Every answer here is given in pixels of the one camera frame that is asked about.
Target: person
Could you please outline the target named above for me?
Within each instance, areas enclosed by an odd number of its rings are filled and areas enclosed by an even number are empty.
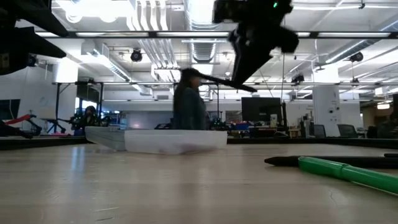
[[[398,119],[392,113],[388,121],[381,123],[377,127],[377,138],[392,139],[398,137],[397,132],[395,130],[397,125],[398,125]]]
[[[99,121],[96,116],[96,110],[94,106],[88,106],[85,110],[85,114],[81,117],[75,129],[82,129],[83,134],[85,133],[85,127],[87,126],[99,126]]]
[[[181,80],[174,91],[173,129],[206,129],[206,106],[199,94],[198,74],[194,68],[181,71]]]

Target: security camera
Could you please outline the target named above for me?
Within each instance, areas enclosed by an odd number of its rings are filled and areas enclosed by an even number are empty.
[[[142,60],[141,49],[134,49],[130,58],[133,62],[140,62]]]
[[[351,62],[360,62],[360,61],[363,60],[363,54],[362,54],[361,52],[358,52],[358,53],[352,55],[352,56],[349,58],[349,60],[350,60]]]

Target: dark hair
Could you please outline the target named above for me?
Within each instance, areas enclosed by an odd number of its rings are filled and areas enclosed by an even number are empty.
[[[180,104],[182,93],[186,88],[193,88],[192,86],[192,78],[198,77],[200,72],[194,68],[186,68],[181,70],[181,79],[178,83],[175,91],[174,91],[174,100],[173,100],[173,110],[177,111],[178,106]]]
[[[87,113],[87,111],[90,111],[91,114],[96,114],[96,109],[95,109],[94,106],[87,106],[86,110],[85,110],[85,113]]]

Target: computer monitor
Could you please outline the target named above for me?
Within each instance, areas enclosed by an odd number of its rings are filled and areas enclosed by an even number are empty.
[[[278,123],[282,121],[280,98],[242,97],[243,121],[271,121],[271,115],[276,114]]]

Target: white plastic container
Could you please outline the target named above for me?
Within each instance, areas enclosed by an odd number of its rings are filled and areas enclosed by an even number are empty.
[[[122,149],[119,142],[122,134],[124,135],[125,150],[153,154],[185,154],[210,151],[225,147],[227,142],[227,133],[224,131],[145,129],[115,131],[109,128],[86,128],[87,140],[117,150]]]

